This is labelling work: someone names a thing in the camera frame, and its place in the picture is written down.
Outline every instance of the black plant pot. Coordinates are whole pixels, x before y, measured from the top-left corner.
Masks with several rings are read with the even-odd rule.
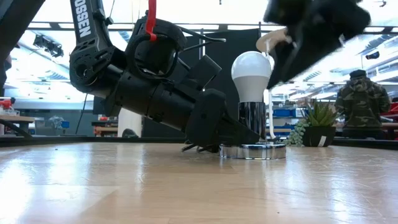
[[[307,147],[328,147],[336,134],[336,127],[307,127],[303,145]]]

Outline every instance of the black cap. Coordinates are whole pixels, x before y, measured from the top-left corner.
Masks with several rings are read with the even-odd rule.
[[[366,77],[366,71],[365,70],[360,70],[360,69],[359,70],[355,70],[355,71],[351,72],[349,74],[349,76],[351,78]]]

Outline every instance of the ceiling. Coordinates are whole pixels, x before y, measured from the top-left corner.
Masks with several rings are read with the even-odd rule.
[[[123,29],[132,28],[132,22],[143,16],[147,0],[103,0],[107,16],[111,14],[115,23],[124,23]],[[372,26],[397,26],[396,10],[398,1],[364,0],[360,5],[371,13]],[[202,24],[195,29],[210,26],[207,24],[234,24],[228,29],[247,29],[262,20],[266,10],[265,0],[157,0],[157,17],[174,23]],[[72,22],[69,1],[46,0],[33,22]],[[44,35],[52,41],[62,44],[65,56],[53,58],[42,49],[33,46],[35,36]],[[109,32],[113,44],[125,49],[126,41],[119,32]],[[43,98],[45,100],[82,101],[85,94],[75,90],[69,83],[69,54],[75,47],[75,34],[72,30],[30,29],[19,41],[20,48],[11,52],[13,67],[7,71],[6,88],[8,95],[22,98]],[[380,57],[366,60],[364,56],[375,51]],[[387,86],[390,94],[395,94],[395,81],[398,81],[398,38],[393,35],[361,35],[322,61],[309,68],[293,83],[273,89],[275,100],[296,99],[303,96],[333,99],[339,86],[347,81],[350,71],[363,68],[375,81]]]

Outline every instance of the black backdrop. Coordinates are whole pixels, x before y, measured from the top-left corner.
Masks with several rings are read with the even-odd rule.
[[[207,34],[208,37],[224,38],[226,43],[214,43],[206,46],[205,53],[212,58],[223,70],[208,84],[206,88],[214,88],[226,94],[226,102],[230,115],[238,118],[239,95],[235,84],[231,78],[232,63],[240,54],[247,51],[257,51],[256,41],[260,38],[259,29],[235,30]],[[196,37],[188,37],[187,46],[199,44]],[[180,58],[189,66],[194,66],[199,61],[199,49],[190,50],[180,54]],[[186,72],[179,64],[175,72]],[[152,138],[184,138],[185,135],[180,131],[166,125],[156,123],[148,118],[144,118],[142,127],[142,137]]]

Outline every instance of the camouflage jacket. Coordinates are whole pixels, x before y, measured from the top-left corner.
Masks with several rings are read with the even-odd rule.
[[[390,110],[386,89],[369,78],[352,78],[337,94],[336,110],[345,128],[381,128],[380,114]]]

